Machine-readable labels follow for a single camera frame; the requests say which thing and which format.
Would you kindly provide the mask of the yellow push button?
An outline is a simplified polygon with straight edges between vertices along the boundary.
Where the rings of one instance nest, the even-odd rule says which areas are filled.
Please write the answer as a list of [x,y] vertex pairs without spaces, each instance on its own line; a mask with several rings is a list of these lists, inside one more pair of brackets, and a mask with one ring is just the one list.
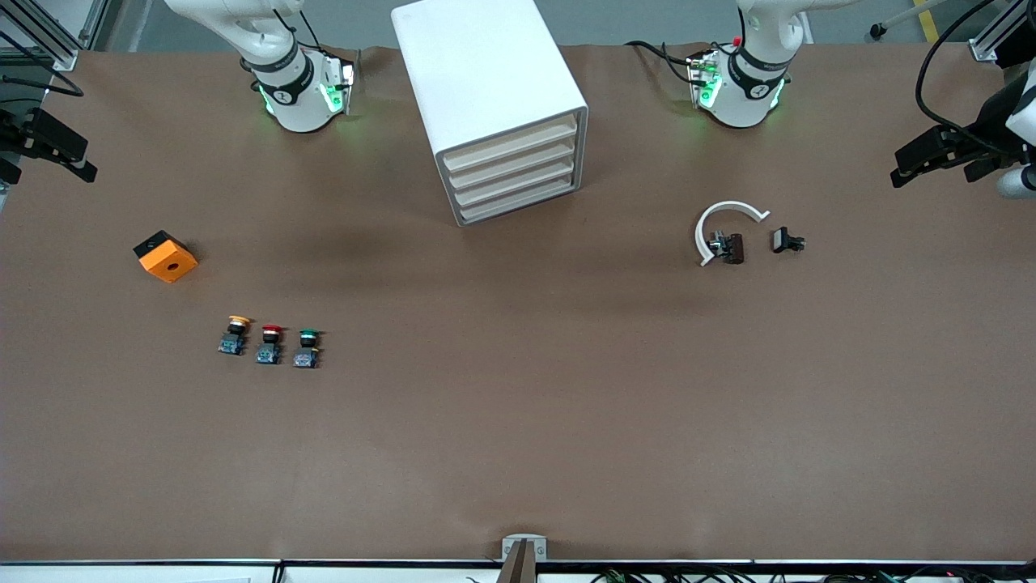
[[219,340],[217,350],[225,355],[243,355],[244,339],[252,321],[240,315],[229,315],[228,325]]

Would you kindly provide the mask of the orange box with hole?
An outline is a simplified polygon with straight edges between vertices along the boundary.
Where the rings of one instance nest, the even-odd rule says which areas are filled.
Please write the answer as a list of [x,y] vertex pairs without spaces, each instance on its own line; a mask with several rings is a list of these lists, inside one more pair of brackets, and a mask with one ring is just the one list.
[[192,251],[166,230],[159,230],[133,247],[142,268],[163,282],[174,283],[197,268],[197,258]]

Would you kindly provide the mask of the grey pole with black foot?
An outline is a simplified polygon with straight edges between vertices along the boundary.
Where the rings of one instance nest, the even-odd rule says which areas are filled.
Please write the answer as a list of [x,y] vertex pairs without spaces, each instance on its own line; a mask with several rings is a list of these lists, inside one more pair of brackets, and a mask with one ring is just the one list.
[[932,16],[932,10],[936,10],[937,6],[947,1],[948,0],[911,0],[911,2],[913,2],[913,6],[910,10],[899,12],[899,14],[889,16],[889,18],[884,19],[884,21],[873,23],[867,31],[867,36],[872,41],[879,41],[891,28],[895,28],[900,25],[900,23],[918,21],[925,40],[927,40],[928,43],[933,43],[936,38],[939,36],[939,33],[937,33],[936,19]]

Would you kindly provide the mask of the aluminium frame profile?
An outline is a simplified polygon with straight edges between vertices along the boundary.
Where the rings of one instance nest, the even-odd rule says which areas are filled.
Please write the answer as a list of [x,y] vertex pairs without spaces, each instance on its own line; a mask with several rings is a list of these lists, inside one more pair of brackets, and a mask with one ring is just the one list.
[[998,14],[977,36],[968,40],[970,52],[977,62],[995,62],[998,58],[996,48],[1004,43],[1025,21],[1026,0],[995,0],[994,4],[1000,7]]
[[0,55],[18,56],[21,45],[56,70],[73,70],[79,53],[97,42],[111,1],[0,0]]

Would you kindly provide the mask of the white table edge rail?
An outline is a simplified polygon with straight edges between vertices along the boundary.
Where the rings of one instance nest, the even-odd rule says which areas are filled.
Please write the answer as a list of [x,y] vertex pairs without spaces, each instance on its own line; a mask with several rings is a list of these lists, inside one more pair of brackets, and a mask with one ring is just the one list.
[[46,560],[0,583],[1036,583],[1036,558],[979,560]]

